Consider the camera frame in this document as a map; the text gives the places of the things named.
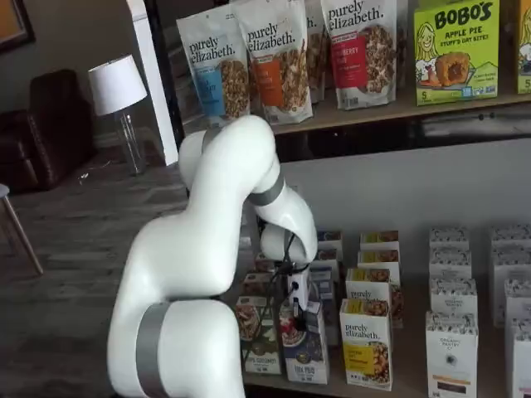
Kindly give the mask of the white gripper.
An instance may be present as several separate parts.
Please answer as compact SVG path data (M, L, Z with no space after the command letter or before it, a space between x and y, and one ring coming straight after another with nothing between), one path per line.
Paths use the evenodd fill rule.
M309 270L295 269L288 273L287 283L289 288L289 302L293 311L294 327L296 330L305 330L306 321L304 311L309 302Z

